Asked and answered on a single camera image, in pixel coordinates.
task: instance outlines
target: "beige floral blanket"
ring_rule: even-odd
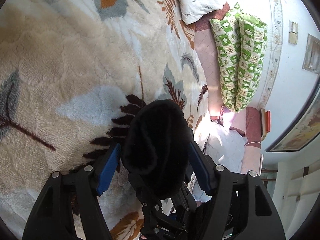
[[[177,0],[6,1],[0,216],[19,239],[49,175],[94,161],[111,139],[123,143],[145,104],[171,99],[197,129],[208,88],[194,34]],[[115,240],[138,239],[141,205],[121,164],[99,202]],[[76,205],[73,211],[84,238]]]

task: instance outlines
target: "silver screw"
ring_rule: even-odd
[[[223,167],[222,165],[218,164],[218,165],[216,166],[216,170],[217,170],[217,171],[224,171],[224,167]]]
[[[59,175],[60,175],[60,173],[58,171],[55,171],[54,173],[51,174],[51,176],[53,178],[57,178],[57,177],[59,177]]]
[[[257,177],[257,173],[255,171],[249,171],[250,176]]]
[[[85,166],[84,171],[92,171],[93,167],[91,165]]]

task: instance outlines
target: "painting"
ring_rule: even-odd
[[[307,103],[290,127],[266,152],[298,152],[320,134],[320,77]]]

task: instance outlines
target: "black fuzzy object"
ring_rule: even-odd
[[[193,134],[179,106],[170,100],[155,101],[132,120],[121,160],[159,199],[166,199],[183,184],[191,141]]]

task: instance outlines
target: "green and white checkered pillow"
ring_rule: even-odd
[[[237,21],[240,14],[240,6],[237,3],[222,20],[210,20],[218,49],[221,96],[225,106],[232,111],[236,107],[238,66],[241,51],[240,28]]]
[[[238,18],[241,57],[235,112],[243,110],[252,100],[260,81],[264,53],[267,47],[267,24],[249,14]]]

